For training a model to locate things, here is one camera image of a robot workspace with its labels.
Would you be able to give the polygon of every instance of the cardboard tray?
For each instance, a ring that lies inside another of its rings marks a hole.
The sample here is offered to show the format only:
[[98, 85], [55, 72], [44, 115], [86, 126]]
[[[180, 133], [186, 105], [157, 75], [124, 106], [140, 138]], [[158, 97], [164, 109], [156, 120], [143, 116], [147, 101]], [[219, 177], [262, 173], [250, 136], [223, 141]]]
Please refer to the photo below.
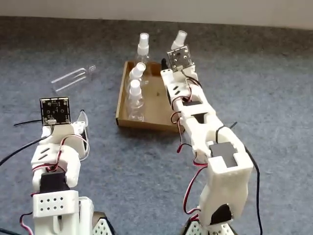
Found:
[[125, 99], [127, 94], [124, 86], [129, 79], [129, 73], [134, 67], [132, 61], [125, 62], [122, 83], [119, 91], [116, 110], [116, 124], [118, 126], [178, 132], [177, 125], [172, 124], [170, 116], [173, 113], [164, 87], [161, 72], [161, 64], [149, 63], [151, 74], [148, 75], [149, 84], [142, 88], [144, 97], [144, 121], [128, 120]]

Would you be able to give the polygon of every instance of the clear plastic bottle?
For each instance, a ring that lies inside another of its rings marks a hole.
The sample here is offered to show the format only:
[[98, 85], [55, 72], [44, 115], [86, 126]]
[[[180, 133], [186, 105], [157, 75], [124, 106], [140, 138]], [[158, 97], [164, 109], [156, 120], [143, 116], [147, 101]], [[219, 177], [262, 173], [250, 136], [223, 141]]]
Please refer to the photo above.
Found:
[[143, 75], [145, 70], [146, 70], [146, 65], [144, 63], [141, 63], [141, 62], [136, 64], [135, 67], [133, 67], [133, 69], [129, 73], [129, 79], [125, 85], [125, 91], [127, 94], [129, 94], [131, 82], [133, 80], [138, 80], [142, 84], [142, 75]]
[[149, 34], [141, 33], [139, 36], [139, 43], [137, 48], [137, 56], [135, 59], [135, 65], [138, 63], [144, 63], [146, 65], [146, 70], [143, 74], [142, 85], [147, 85], [149, 83], [149, 76], [151, 75], [151, 69], [149, 66], [150, 56], [149, 56]]
[[140, 82], [138, 80], [131, 81], [129, 96], [127, 100], [127, 112], [129, 120], [143, 121], [144, 100], [141, 94]]

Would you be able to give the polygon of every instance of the white wall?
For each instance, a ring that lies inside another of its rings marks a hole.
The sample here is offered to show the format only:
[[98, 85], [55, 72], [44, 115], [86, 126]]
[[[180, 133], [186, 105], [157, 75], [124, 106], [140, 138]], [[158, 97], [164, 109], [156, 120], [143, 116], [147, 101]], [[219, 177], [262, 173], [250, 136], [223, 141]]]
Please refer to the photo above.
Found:
[[0, 0], [0, 15], [313, 29], [313, 0]]

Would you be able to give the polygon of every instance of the white spray nozzle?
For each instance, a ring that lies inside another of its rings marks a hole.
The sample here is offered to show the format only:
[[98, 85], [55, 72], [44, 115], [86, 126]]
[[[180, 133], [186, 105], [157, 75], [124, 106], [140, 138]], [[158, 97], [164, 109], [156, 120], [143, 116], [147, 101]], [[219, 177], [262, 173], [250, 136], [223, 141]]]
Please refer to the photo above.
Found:
[[175, 50], [179, 47], [183, 47], [185, 45], [186, 37], [187, 37], [187, 33], [185, 31], [182, 31], [182, 30], [178, 31], [178, 34], [175, 38], [175, 41], [173, 41], [171, 49]]
[[149, 54], [149, 34], [148, 33], [140, 34], [137, 53], [138, 55], [142, 55], [142, 56]]
[[146, 65], [144, 63], [139, 62], [134, 67], [133, 75], [136, 76], [136, 77], [141, 77], [145, 70], [146, 70]]
[[131, 88], [130, 88], [129, 93], [131, 96], [141, 95], [140, 82], [138, 80], [131, 81]]
[[132, 69], [129, 74], [130, 80], [140, 79], [143, 75], [143, 72], [146, 70], [146, 65], [144, 63], [139, 62], [136, 66]]

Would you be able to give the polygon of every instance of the floor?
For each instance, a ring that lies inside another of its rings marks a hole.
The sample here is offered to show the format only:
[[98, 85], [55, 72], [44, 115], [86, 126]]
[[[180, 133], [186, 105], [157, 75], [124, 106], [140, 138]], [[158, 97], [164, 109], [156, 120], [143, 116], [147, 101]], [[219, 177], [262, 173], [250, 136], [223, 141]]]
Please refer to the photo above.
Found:
[[[191, 150], [176, 153], [179, 137], [119, 129], [115, 110], [123, 64], [135, 57], [140, 32], [161, 61], [178, 30], [187, 42], [206, 97], [249, 147], [261, 169], [264, 234], [310, 234], [313, 218], [313, 32], [192, 23], [0, 18], [0, 149], [4, 157], [41, 135], [39, 98], [49, 82], [95, 64], [96, 78], [69, 93], [72, 117], [85, 109], [91, 152], [82, 163], [80, 195], [105, 211], [120, 235], [178, 235], [187, 216], [182, 199], [196, 169]], [[19, 216], [32, 210], [30, 147], [1, 167], [0, 227], [25, 234]], [[197, 205], [205, 175], [188, 207]], [[259, 234], [256, 174], [239, 235]], [[25, 220], [32, 226], [31, 218]]]

